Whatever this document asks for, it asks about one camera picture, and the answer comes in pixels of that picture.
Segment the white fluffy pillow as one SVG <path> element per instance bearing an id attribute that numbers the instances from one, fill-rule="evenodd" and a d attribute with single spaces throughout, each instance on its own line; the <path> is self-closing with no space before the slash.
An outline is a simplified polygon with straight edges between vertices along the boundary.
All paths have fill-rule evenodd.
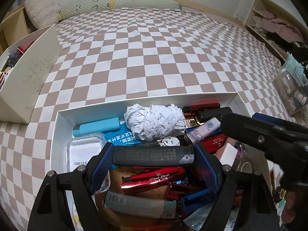
<path id="1" fill-rule="evenodd" d="M 26 0 L 26 13 L 36 29 L 58 24 L 61 6 L 59 0 Z"/>

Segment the small white shoe box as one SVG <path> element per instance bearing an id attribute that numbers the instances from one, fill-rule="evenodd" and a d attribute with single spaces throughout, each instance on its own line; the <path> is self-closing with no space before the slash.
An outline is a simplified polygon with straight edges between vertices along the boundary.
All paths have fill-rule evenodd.
<path id="1" fill-rule="evenodd" d="M 62 47 L 56 26 L 37 30 L 7 48 L 1 55 L 1 68 L 20 47 L 23 55 L 1 86 L 1 121 L 28 124 L 40 91 Z"/>

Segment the black lighter with text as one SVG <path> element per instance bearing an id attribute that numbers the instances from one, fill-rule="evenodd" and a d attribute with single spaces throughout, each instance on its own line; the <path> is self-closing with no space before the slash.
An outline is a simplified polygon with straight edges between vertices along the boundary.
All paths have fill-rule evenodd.
<path id="1" fill-rule="evenodd" d="M 116 166 L 173 167 L 193 162 L 192 146 L 116 146 L 112 163 Z"/>

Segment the green long bolster pillow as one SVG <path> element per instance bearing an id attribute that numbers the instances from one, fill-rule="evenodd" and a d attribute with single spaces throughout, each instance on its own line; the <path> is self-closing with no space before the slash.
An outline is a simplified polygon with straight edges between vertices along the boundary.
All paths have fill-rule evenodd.
<path id="1" fill-rule="evenodd" d="M 59 21 L 91 12 L 127 8 L 181 10 L 182 6 L 174 0 L 83 0 L 61 8 L 59 11 Z"/>

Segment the crumpled white paper ball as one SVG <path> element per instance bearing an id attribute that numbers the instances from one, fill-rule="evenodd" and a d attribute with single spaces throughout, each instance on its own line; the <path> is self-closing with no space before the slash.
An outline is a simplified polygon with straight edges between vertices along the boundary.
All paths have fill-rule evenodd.
<path id="1" fill-rule="evenodd" d="M 174 104 L 169 106 L 142 106 L 138 103 L 127 107 L 124 121 L 135 139 L 153 141 L 186 129 L 183 111 Z"/>

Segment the clear plastic case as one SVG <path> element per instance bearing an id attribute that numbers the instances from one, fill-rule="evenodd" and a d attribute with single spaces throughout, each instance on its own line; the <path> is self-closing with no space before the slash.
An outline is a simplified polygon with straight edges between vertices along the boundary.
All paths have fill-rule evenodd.
<path id="1" fill-rule="evenodd" d="M 86 166 L 93 156 L 101 152 L 106 143 L 107 140 L 101 132 L 70 139 L 66 147 L 66 171 L 72 172 L 81 165 Z M 101 188 L 95 194 L 106 192 L 110 184 L 110 174 L 108 171 Z"/>

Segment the wooden shelf unit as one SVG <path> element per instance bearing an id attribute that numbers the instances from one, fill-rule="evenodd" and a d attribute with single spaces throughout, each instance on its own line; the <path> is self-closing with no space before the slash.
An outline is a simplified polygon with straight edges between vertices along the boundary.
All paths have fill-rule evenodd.
<path id="1" fill-rule="evenodd" d="M 283 63 L 289 54 L 307 63 L 307 28 L 271 0 L 254 0 L 245 27 Z"/>

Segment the clear plastic storage bin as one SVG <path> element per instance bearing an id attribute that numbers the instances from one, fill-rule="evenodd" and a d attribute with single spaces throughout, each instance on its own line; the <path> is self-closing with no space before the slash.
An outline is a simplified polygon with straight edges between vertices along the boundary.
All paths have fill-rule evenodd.
<path id="1" fill-rule="evenodd" d="M 307 106 L 307 65 L 289 54 L 273 81 L 287 113 L 293 116 Z"/>

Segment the light blue tube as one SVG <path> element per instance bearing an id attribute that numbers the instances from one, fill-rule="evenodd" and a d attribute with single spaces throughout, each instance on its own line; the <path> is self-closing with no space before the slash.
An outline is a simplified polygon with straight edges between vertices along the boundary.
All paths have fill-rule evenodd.
<path id="1" fill-rule="evenodd" d="M 108 132 L 120 129 L 120 120 L 118 117 L 103 119 L 100 121 L 92 121 L 76 125 L 73 128 L 72 134 L 74 137 L 93 134 L 95 132 Z"/>

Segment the light blue silver lighter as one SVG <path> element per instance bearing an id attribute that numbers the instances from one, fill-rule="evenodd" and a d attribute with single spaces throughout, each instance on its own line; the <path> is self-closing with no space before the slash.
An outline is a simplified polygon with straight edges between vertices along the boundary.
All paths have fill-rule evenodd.
<path id="1" fill-rule="evenodd" d="M 176 218 L 176 201 L 140 198 L 108 191 L 104 208 L 146 218 Z"/>

